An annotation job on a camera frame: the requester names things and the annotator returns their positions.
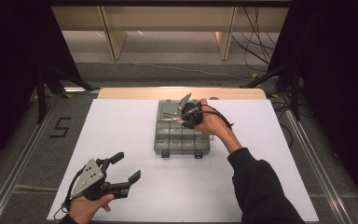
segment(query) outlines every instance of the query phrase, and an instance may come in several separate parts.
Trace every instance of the metal frame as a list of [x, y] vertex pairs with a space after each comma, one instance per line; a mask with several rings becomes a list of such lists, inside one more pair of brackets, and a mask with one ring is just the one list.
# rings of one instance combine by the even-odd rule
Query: metal frame
[[2, 215], [14, 188], [19, 182], [21, 175], [24, 172], [26, 165], [28, 164], [28, 161], [31, 159], [34, 153], [34, 149], [36, 148], [39, 142], [41, 133], [44, 131], [46, 124], [49, 120], [49, 117], [51, 115], [51, 112], [54, 110], [55, 105], [59, 102], [60, 98], [61, 98], [60, 95], [54, 95], [51, 98], [52, 102], [50, 104], [48, 113], [40, 123], [36, 123], [34, 131], [30, 139], [28, 140], [27, 145], [25, 146], [24, 150], [20, 154], [20, 157], [17, 160], [16, 164], [14, 165], [10, 175], [8, 176], [7, 181], [2, 186], [0, 190], [0, 216]]
[[[286, 95], [282, 96], [283, 101], [289, 103]], [[290, 124], [295, 130], [296, 137], [301, 144], [304, 153], [307, 156], [310, 166], [313, 173], [315, 173], [316, 178], [319, 181], [319, 185], [324, 192], [324, 195], [329, 202], [331, 209], [333, 210], [334, 215], [336, 216], [337, 222], [340, 224], [353, 223], [351, 216], [346, 208], [344, 202], [341, 200], [336, 188], [334, 187], [329, 174], [324, 169], [324, 166], [316, 154], [315, 149], [310, 143], [309, 138], [307, 137], [306, 132], [304, 131], [301, 122], [297, 121], [295, 116], [290, 110], [286, 112], [287, 118], [289, 118]]]

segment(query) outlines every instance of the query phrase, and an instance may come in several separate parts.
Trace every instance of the hand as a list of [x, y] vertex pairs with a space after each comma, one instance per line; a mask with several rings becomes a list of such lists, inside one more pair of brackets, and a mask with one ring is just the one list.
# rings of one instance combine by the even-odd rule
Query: hand
[[90, 201], [84, 196], [76, 198], [71, 203], [69, 216], [78, 224], [90, 223], [98, 209], [103, 208], [110, 212], [109, 203], [115, 199], [115, 195], [107, 194], [97, 201]]
[[[216, 111], [212, 107], [207, 106], [208, 102], [206, 99], [201, 99], [199, 103], [202, 105], [202, 111]], [[242, 147], [235, 133], [215, 114], [202, 113], [202, 123], [197, 125], [194, 129], [204, 134], [216, 135], [223, 144], [225, 144], [230, 154]]]
[[[213, 111], [217, 112], [214, 108], [207, 106], [208, 102], [206, 99], [201, 99], [199, 103], [202, 105], [202, 111]], [[229, 130], [225, 122], [214, 114], [203, 113], [202, 114], [202, 123], [197, 125], [194, 128], [197, 132], [202, 132], [203, 134], [216, 135], [220, 137], [227, 133]]]

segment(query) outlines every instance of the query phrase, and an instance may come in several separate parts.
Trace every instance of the floor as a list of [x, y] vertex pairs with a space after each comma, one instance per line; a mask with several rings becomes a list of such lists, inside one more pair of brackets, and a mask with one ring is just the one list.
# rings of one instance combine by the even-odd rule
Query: floor
[[[103, 32], [63, 33], [82, 78], [93, 86], [238, 87], [256, 76], [262, 76], [267, 69], [265, 63], [254, 55], [245, 54], [245, 50], [234, 41], [228, 60], [221, 61], [213, 33], [130, 32], [118, 61], [111, 60]], [[271, 39], [266, 34], [260, 37], [264, 45], [273, 49], [273, 42], [279, 34], [269, 35]], [[250, 34], [238, 33], [234, 36], [246, 46], [245, 37]], [[248, 48], [262, 59], [269, 59], [259, 46], [250, 44]], [[274, 104], [277, 118], [288, 145], [291, 145], [298, 171], [320, 223], [358, 223], [358, 189], [339, 159], [332, 155], [324, 131], [306, 106], [306, 98], [300, 97], [300, 103], [304, 104], [300, 107], [301, 121], [293, 122], [291, 113], [282, 106], [282, 102], [290, 97], [290, 92], [281, 92], [278, 96], [272, 94], [275, 92], [275, 81], [276, 78], [272, 78], [259, 88], [268, 93], [272, 103], [277, 103]], [[64, 97], [48, 94], [50, 108], [44, 126], [36, 125], [37, 99], [30, 99], [29, 108], [17, 131], [0, 152], [0, 192], [7, 184], [13, 184], [12, 192], [1, 204], [4, 209], [0, 214], [0, 223], [50, 223], [46, 221], [49, 207], [61, 184], [90, 104], [96, 97], [97, 92], [72, 93]], [[52, 137], [62, 134], [62, 130], [55, 129], [60, 119], [61, 126], [70, 129], [65, 137]], [[304, 133], [296, 131], [298, 127]], [[30, 138], [36, 144], [30, 144]], [[315, 174], [309, 151], [315, 153], [331, 184], [327, 185], [332, 189], [326, 189], [324, 180]], [[22, 170], [16, 173], [14, 168], [18, 167], [19, 158], [26, 160]], [[17, 181], [11, 179], [13, 175], [17, 175]], [[336, 193], [337, 198], [333, 199], [342, 202], [344, 209], [332, 208], [334, 202], [326, 192]], [[340, 218], [338, 214], [344, 214], [347, 219]]]

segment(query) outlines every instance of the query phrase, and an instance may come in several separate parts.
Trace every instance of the person's arm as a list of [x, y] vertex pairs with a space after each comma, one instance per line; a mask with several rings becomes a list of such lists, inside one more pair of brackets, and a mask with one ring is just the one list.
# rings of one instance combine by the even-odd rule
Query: person's arm
[[115, 199], [115, 195], [107, 194], [96, 201], [89, 201], [85, 197], [79, 197], [72, 200], [69, 214], [66, 215], [60, 224], [87, 224], [90, 223], [95, 213], [103, 208], [110, 212], [109, 203]]
[[[207, 105], [205, 99], [200, 103]], [[202, 110], [213, 109], [203, 106]], [[224, 121], [214, 114], [203, 114], [202, 123], [195, 129], [216, 135], [226, 146], [227, 159], [234, 169], [232, 181], [242, 210], [242, 223], [304, 223], [284, 196], [281, 182], [269, 163], [255, 160]]]

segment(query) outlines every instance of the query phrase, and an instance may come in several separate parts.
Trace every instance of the white paper sheet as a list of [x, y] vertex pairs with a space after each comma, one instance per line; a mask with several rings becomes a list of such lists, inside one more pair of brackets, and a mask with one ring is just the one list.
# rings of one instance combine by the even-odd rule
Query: white paper sheet
[[[258, 160], [268, 161], [283, 190], [305, 221], [318, 221], [293, 157], [268, 100], [209, 101], [228, 121], [244, 147]], [[127, 181], [142, 170], [129, 198], [110, 203], [94, 220], [133, 222], [239, 222], [231, 182], [228, 153], [218, 138], [203, 159], [155, 154], [154, 137], [158, 100], [94, 100], [76, 144], [48, 219], [60, 208], [75, 173], [90, 158], [110, 158], [123, 151], [125, 158], [109, 166], [106, 181]]]

